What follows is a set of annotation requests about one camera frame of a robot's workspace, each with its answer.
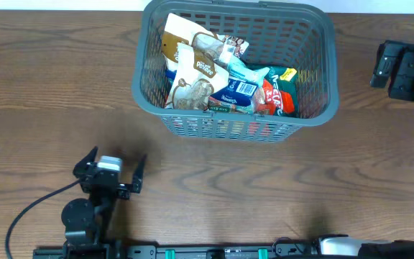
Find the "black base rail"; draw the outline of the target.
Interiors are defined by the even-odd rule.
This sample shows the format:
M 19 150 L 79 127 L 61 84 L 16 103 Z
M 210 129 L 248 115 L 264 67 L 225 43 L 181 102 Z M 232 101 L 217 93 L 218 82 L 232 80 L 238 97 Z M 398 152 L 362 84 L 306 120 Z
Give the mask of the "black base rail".
M 47 258 L 124 258 L 124 259 L 282 259 L 282 258 L 414 258 L 414 242 L 392 242 L 388 244 L 362 244 L 352 255 L 346 253 L 324 254 L 313 247 L 281 243 L 275 247 L 155 247 L 151 245 L 131 246 L 113 254 L 110 249 L 76 250 L 72 247 L 33 251 L 34 259 Z

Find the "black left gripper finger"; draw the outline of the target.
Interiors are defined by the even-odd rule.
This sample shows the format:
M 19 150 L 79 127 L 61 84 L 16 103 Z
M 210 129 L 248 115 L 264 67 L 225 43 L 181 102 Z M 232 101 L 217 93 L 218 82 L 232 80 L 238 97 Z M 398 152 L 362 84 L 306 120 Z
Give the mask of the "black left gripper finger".
M 73 175 L 76 178 L 85 177 L 87 175 L 89 168 L 94 167 L 97 152 L 98 147 L 93 147 L 92 150 L 75 165 L 73 169 Z
M 141 160 L 138 162 L 138 165 L 132 176 L 132 188 L 131 192 L 133 194 L 139 194 L 142 190 L 143 184 L 143 175 L 144 175 L 144 166 L 146 163 L 147 155 L 143 155 Z

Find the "dark grey plastic basket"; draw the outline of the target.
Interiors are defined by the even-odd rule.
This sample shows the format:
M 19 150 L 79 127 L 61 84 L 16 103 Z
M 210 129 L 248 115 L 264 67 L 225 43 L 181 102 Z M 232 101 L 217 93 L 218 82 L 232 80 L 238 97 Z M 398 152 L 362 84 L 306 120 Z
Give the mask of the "dark grey plastic basket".
M 165 77 L 162 35 L 176 14 L 221 35 L 249 43 L 248 64 L 296 69 L 296 115 L 278 117 L 164 107 L 170 84 Z M 302 127 L 329 121 L 339 106 L 334 25 L 320 9 L 273 1 L 151 1 L 142 15 L 132 93 L 146 112 L 175 135 L 279 142 Z

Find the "beige brown foil pouch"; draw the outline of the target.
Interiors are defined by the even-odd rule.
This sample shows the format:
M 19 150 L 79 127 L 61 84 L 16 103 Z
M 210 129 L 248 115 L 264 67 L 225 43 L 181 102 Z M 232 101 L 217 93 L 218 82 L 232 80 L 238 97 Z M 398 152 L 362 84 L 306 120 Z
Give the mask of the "beige brown foil pouch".
M 208 99 L 228 86 L 229 72 L 189 45 L 178 43 L 178 67 L 166 109 L 208 109 Z

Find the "small teal sachet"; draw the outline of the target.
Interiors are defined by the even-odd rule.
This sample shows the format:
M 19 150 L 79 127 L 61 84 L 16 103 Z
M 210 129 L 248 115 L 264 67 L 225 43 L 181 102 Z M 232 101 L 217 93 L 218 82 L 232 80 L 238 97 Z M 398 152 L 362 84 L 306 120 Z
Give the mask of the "small teal sachet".
M 262 87 L 265 76 L 269 73 L 270 68 L 249 69 L 238 57 L 232 55 L 227 65 L 227 71 L 232 77 L 255 83 L 259 87 Z

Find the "plain beige paper pouch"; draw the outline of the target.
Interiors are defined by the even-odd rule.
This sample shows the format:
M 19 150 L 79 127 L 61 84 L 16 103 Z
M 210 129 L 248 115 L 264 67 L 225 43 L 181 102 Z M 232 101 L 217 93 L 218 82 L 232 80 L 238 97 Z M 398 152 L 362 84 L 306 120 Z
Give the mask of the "plain beige paper pouch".
M 178 43 L 201 51 L 221 65 L 228 63 L 233 55 L 240 58 L 249 47 L 242 38 L 218 35 L 188 19 L 168 14 L 161 48 L 169 71 L 176 71 L 178 67 Z

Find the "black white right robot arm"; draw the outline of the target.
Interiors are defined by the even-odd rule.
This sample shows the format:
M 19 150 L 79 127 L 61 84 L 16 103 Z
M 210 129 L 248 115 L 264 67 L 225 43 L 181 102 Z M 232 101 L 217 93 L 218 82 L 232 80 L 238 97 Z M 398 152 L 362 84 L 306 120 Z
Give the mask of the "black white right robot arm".
M 414 102 L 414 44 L 387 40 L 379 45 L 370 81 L 372 88 L 388 87 L 391 99 Z M 346 235 L 319 237 L 318 258 L 414 259 L 414 240 L 358 240 Z

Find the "orange spaghetti packet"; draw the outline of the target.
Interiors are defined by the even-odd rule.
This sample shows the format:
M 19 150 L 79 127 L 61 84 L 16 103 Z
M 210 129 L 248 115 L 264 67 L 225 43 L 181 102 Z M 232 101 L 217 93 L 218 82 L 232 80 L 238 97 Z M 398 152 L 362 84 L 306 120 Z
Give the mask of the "orange spaghetti packet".
M 243 94 L 214 94 L 187 93 L 173 95 L 165 103 L 166 109 L 210 110 L 221 113 L 238 114 L 269 114 L 272 105 L 265 103 L 265 98 L 255 93 L 252 96 Z

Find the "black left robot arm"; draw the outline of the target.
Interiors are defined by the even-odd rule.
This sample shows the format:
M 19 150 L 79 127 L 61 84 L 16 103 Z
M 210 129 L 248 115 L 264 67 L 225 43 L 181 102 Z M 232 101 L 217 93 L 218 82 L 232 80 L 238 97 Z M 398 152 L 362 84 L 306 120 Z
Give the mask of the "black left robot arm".
M 76 163 L 73 175 L 87 199 L 74 199 L 62 210 L 66 242 L 64 258 L 125 258 L 127 249 L 120 240 L 106 237 L 118 200 L 128 200 L 142 190 L 144 166 L 147 156 L 138 162 L 131 183 L 119 178 L 122 159 L 103 156 L 96 160 L 98 148 L 94 147 Z

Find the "tissue pocket pack bundle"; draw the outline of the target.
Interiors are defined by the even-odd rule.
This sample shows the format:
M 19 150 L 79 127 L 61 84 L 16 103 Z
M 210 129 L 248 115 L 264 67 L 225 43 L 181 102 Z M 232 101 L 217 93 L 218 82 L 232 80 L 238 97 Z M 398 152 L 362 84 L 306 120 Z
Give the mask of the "tissue pocket pack bundle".
M 173 80 L 175 78 L 175 71 L 165 71 L 165 75 L 168 81 L 173 84 Z M 214 94 L 233 94 L 233 95 L 247 95 L 252 96 L 254 92 L 259 88 L 259 86 L 255 83 L 246 82 L 243 80 L 239 80 L 238 78 L 229 78 L 228 86 L 221 89 L 220 91 Z

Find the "green instant coffee bag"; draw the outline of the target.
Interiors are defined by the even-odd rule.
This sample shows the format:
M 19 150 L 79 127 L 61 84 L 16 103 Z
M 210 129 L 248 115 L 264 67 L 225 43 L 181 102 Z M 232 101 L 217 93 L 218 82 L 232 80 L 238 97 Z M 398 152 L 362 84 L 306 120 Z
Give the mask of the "green instant coffee bag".
M 295 117 L 298 113 L 298 97 L 295 83 L 298 72 L 294 68 L 268 66 L 262 86 L 253 94 L 251 104 L 241 112 L 246 114 Z

